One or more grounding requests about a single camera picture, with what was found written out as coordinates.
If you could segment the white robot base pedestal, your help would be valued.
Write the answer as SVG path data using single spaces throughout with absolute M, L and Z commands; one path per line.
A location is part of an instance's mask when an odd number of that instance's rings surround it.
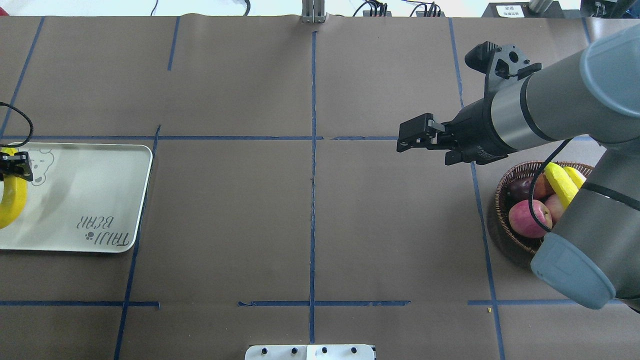
M 347 344 L 265 344 L 252 345 L 245 360 L 376 360 L 375 346 Z

